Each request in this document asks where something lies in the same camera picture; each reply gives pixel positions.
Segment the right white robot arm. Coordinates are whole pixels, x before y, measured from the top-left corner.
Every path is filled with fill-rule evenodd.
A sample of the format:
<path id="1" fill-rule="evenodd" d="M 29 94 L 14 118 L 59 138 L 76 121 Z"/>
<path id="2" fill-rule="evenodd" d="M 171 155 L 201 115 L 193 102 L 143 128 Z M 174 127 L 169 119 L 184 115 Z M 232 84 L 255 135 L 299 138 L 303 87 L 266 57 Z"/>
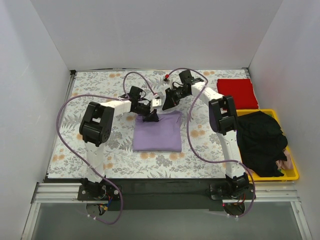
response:
<path id="1" fill-rule="evenodd" d="M 189 68 L 180 68 L 180 70 L 178 76 L 181 83 L 178 86 L 175 86 L 171 78 L 175 70 L 163 78 L 163 81 L 169 84 L 169 88 L 165 90 L 162 109 L 174 108 L 178 106 L 181 99 L 194 96 L 187 116 L 189 122 L 197 100 L 207 105 L 209 125 L 220 140 L 224 156 L 224 160 L 215 163 L 225 163 L 225 178 L 228 182 L 226 192 L 230 198 L 237 199 L 245 192 L 245 188 L 249 185 L 249 178 L 237 143 L 238 115 L 234 99 L 230 95 L 222 95 L 210 88 L 209 80 L 196 70 Z"/>

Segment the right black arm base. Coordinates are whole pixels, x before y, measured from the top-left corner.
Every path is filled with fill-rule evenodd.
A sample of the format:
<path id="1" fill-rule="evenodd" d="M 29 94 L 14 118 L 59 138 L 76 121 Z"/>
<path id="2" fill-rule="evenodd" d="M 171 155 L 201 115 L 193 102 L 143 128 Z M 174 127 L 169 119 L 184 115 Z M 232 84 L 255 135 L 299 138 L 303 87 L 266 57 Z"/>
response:
<path id="1" fill-rule="evenodd" d="M 212 200 L 239 200 L 240 198 L 252 200 L 256 198 L 251 183 L 247 186 L 236 188 L 224 180 L 210 183 L 208 189 L 205 190 L 205 193 Z"/>

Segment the lavender t shirt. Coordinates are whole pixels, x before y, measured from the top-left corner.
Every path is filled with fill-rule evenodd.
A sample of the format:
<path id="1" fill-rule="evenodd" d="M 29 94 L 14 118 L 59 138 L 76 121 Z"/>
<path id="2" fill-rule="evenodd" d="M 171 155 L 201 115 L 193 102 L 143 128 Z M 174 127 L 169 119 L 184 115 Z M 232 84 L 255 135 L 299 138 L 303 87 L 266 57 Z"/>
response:
<path id="1" fill-rule="evenodd" d="M 133 132 L 133 151 L 135 152 L 181 152 L 180 111 L 159 114 L 158 122 L 143 121 L 137 116 Z"/>

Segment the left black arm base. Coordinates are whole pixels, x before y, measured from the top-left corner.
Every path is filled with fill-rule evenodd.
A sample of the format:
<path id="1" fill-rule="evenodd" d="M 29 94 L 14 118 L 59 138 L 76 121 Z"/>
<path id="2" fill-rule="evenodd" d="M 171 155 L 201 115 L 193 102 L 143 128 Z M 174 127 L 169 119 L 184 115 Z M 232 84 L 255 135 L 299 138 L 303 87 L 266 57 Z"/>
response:
<path id="1" fill-rule="evenodd" d="M 78 201 L 120 200 L 120 191 L 110 184 L 81 185 L 78 190 Z"/>

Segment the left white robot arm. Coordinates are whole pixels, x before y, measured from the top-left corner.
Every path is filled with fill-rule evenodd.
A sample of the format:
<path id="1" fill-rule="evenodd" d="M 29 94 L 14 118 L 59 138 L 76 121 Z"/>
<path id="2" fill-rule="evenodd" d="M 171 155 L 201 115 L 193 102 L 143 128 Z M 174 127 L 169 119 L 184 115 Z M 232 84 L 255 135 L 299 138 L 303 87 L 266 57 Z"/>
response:
<path id="1" fill-rule="evenodd" d="M 142 116 L 144 122 L 158 122 L 157 109 L 162 106 L 162 100 L 157 94 L 151 100 L 142 96 L 144 91 L 132 86 L 116 100 L 105 103 L 90 102 L 86 108 L 79 133 L 85 142 L 86 161 L 89 163 L 86 179 L 93 184 L 89 194 L 95 200 L 106 196 L 106 187 L 100 182 L 105 176 L 104 147 L 111 136 L 113 120 L 124 113 L 135 113 Z"/>

